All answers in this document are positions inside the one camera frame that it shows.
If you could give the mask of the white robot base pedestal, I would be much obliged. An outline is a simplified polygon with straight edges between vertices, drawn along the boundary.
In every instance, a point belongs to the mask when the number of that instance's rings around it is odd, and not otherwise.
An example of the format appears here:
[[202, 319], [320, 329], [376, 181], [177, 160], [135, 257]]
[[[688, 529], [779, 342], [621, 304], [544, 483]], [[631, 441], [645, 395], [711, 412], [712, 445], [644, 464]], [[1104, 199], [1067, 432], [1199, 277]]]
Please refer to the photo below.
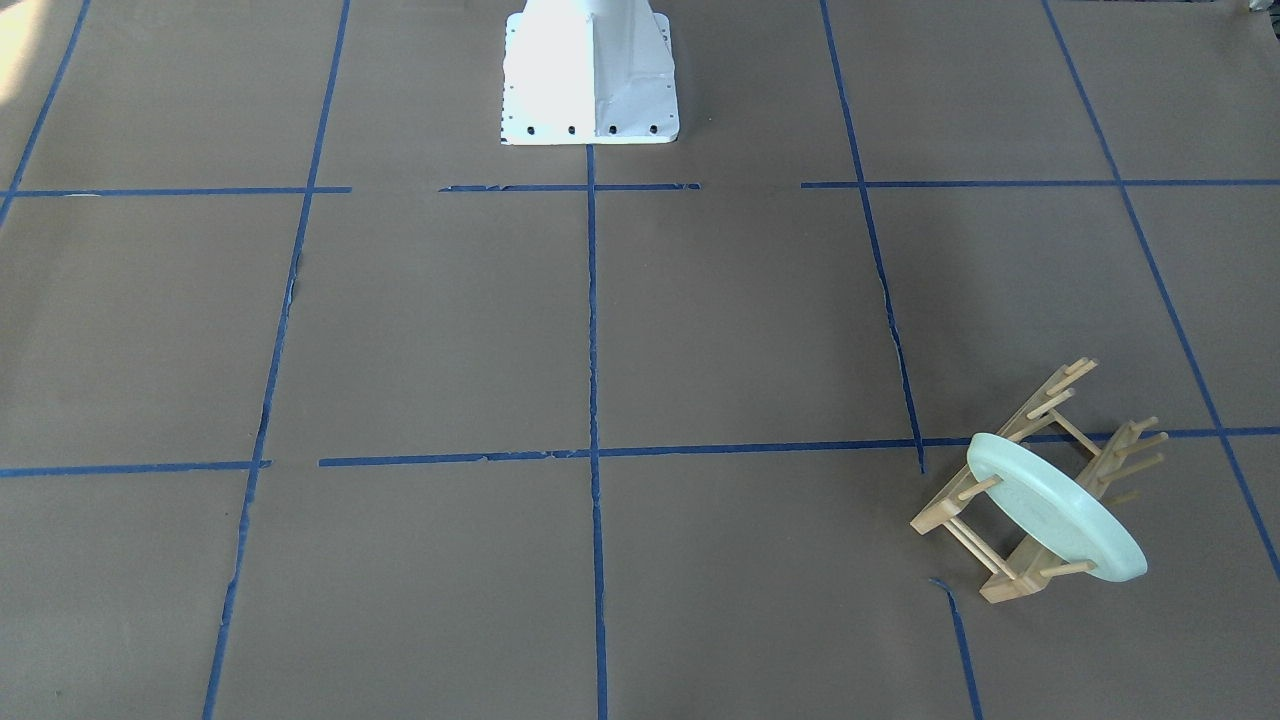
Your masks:
[[672, 143], [669, 18], [648, 1], [527, 1], [506, 18], [500, 142]]

